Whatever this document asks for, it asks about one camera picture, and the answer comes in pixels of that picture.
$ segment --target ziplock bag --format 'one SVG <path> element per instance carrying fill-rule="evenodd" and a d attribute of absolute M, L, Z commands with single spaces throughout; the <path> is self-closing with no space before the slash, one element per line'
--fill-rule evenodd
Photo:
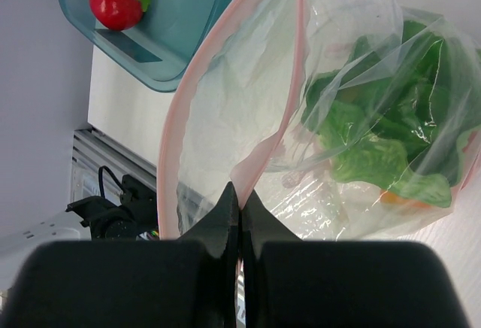
<path fill-rule="evenodd" d="M 473 42 L 395 0 L 234 0 L 164 127 L 159 227 L 175 238 L 227 182 L 301 238 L 412 232 L 448 214 L 481 135 Z"/>

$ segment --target orange carrot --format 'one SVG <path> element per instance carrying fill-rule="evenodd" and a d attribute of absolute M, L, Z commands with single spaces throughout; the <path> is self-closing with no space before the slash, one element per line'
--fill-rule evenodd
<path fill-rule="evenodd" d="M 420 202 L 418 200 L 413 200 L 413 199 L 401 198 L 400 196 L 397 196 L 396 194 L 386 190 L 381 190 L 380 198 L 383 204 L 409 205 L 409 206 L 414 206 L 416 208 L 431 207 L 429 204 L 426 204 L 425 202 Z"/>

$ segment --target lettuce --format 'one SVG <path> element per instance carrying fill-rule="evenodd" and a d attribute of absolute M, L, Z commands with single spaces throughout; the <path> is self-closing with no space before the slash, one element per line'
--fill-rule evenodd
<path fill-rule="evenodd" d="M 307 86 L 301 122 L 337 152 L 336 181 L 365 181 L 448 207 L 450 187 L 462 177 L 466 133 L 481 125 L 479 60 L 458 38 L 415 21 L 404 22 L 401 39 L 374 47 L 373 40 L 360 37 L 344 68 Z M 389 63 L 396 69 L 386 73 Z M 333 89 L 325 116 L 319 101 Z"/>

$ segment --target teal plastic tray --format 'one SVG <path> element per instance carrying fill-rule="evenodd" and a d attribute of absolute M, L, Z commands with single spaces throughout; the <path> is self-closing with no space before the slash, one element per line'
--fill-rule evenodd
<path fill-rule="evenodd" d="M 67 19 L 90 41 L 150 89 L 176 90 L 200 43 L 231 0 L 152 0 L 142 21 L 107 30 L 89 0 L 59 0 Z"/>

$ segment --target white wall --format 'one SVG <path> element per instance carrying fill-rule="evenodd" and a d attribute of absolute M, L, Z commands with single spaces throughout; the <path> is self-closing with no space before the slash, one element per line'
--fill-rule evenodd
<path fill-rule="evenodd" d="M 57 0 L 0 0 L 0 236 L 66 208 L 91 64 Z"/>

